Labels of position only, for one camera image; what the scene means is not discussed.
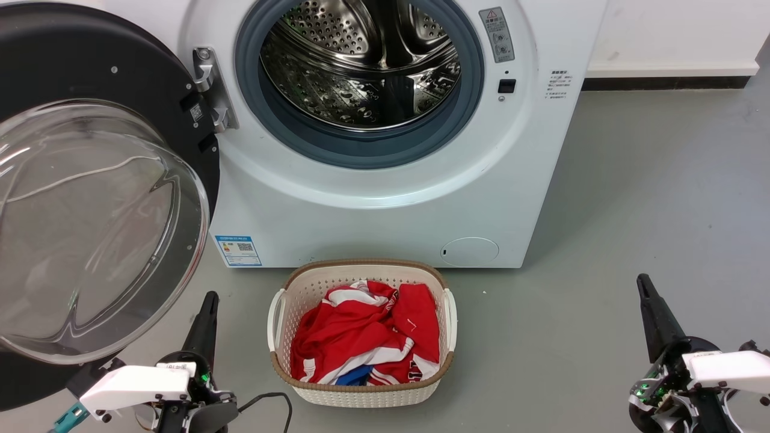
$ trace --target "blue fabric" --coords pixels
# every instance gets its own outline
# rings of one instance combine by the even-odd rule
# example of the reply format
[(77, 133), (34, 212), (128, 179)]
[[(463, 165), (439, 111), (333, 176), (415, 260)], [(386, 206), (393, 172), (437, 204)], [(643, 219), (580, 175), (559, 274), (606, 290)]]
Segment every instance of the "blue fabric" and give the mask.
[(338, 385), (350, 385), (350, 386), (363, 386), (367, 384), (369, 379), (369, 373), (371, 373), (373, 365), (362, 365), (358, 368), (354, 368), (351, 371), (343, 374), (337, 379), (335, 384)]

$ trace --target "qr code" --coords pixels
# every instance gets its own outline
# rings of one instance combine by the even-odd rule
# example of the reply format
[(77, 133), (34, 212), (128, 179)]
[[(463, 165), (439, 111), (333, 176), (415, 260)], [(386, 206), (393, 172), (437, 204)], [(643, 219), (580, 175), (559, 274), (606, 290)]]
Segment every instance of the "qr code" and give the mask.
[(203, 117), (203, 110), (200, 108), (200, 104), (195, 104), (195, 106), (190, 109), (190, 115), (192, 116), (193, 122), (197, 122)]

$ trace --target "black cable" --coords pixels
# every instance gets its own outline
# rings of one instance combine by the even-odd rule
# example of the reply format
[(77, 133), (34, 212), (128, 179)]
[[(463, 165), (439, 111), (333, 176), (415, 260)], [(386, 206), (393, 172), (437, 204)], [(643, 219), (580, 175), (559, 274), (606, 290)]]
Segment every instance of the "black cable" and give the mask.
[(293, 413), (293, 409), (291, 406), (291, 400), (289, 400), (289, 396), (286, 395), (286, 393), (266, 392), (265, 394), (257, 395), (256, 397), (252, 398), (248, 403), (238, 408), (238, 413), (243, 413), (243, 411), (250, 408), (252, 404), (258, 402), (259, 400), (262, 400), (265, 397), (283, 397), (286, 399), (286, 404), (289, 405), (289, 416), (286, 417), (286, 425), (283, 427), (283, 433), (287, 433), (289, 431), (289, 424), (291, 424), (291, 414)]

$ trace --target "blue label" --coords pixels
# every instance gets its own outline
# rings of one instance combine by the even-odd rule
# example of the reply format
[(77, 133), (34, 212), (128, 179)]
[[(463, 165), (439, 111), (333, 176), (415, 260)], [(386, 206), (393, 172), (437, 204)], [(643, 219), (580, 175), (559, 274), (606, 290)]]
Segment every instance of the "blue label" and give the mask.
[(214, 236), (214, 238), (229, 266), (262, 266), (251, 236)]

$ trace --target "clothes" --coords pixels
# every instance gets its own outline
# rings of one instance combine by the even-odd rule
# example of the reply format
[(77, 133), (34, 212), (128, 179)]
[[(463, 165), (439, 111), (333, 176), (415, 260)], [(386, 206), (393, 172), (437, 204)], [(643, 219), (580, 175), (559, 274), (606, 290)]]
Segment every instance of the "clothes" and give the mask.
[(439, 327), (430, 290), (425, 284), (401, 284), (399, 294), (393, 307), (395, 328), (412, 339), (414, 346), (401, 361), (375, 365), (369, 385), (418, 382), (439, 369)]
[(367, 384), (427, 379), (438, 371), (435, 311), (424, 284), (395, 290), (376, 281), (357, 281), (329, 290), (300, 320), (292, 342), (291, 375), (310, 383), (341, 384), (348, 373), (368, 365), (374, 369)]
[(369, 373), (372, 371), (372, 368), (374, 368), (373, 365), (362, 365), (358, 368), (354, 368), (348, 373), (343, 374), (342, 376), (337, 378), (335, 384), (354, 385), (354, 386), (365, 385), (367, 384), (367, 380), (369, 379)]

